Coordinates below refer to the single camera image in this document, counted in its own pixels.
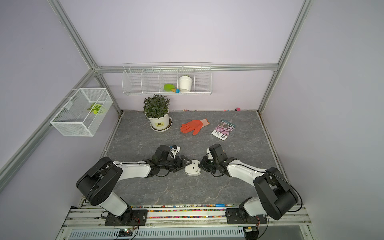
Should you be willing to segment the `white alarm device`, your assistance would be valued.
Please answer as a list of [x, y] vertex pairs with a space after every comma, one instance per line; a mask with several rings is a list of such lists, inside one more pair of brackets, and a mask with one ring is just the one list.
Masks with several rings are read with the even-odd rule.
[[201, 174], [201, 168], [199, 164], [201, 162], [198, 160], [192, 160], [192, 163], [185, 167], [185, 173], [188, 176], [197, 177]]

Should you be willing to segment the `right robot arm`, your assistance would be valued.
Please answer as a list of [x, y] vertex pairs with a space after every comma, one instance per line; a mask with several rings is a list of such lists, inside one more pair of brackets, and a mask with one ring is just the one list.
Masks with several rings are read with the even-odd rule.
[[280, 220], [283, 215], [292, 212], [294, 205], [303, 203], [300, 194], [277, 168], [261, 169], [234, 157], [229, 158], [220, 144], [207, 149], [199, 168], [212, 176], [218, 171], [218, 177], [236, 178], [255, 188], [257, 197], [250, 197], [239, 205], [239, 212], [244, 220], [259, 215]]

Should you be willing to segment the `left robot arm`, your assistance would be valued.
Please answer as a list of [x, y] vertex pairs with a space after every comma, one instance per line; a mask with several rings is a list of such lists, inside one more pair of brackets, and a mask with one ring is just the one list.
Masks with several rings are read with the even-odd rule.
[[180, 154], [178, 146], [161, 145], [151, 158], [138, 162], [118, 162], [103, 157], [79, 178], [76, 187], [92, 206], [102, 207], [114, 217], [128, 218], [131, 206], [114, 193], [119, 181], [151, 178], [161, 170], [175, 173], [192, 163]]

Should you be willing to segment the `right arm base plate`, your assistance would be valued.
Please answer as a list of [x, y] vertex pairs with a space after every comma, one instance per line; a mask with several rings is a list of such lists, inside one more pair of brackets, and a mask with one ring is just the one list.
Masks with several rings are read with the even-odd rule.
[[266, 224], [268, 222], [266, 215], [256, 215], [254, 217], [249, 216], [245, 210], [240, 208], [226, 209], [225, 217], [228, 225], [240, 225], [240, 224]]

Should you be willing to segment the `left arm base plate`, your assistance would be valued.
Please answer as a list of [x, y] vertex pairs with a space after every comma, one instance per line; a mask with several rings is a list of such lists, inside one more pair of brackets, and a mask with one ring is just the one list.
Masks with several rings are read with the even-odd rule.
[[105, 217], [103, 214], [101, 216], [105, 218], [106, 227], [121, 227], [121, 226], [144, 226], [147, 221], [148, 210], [138, 209], [138, 210], [127, 210], [121, 216], [115, 216], [111, 213]]

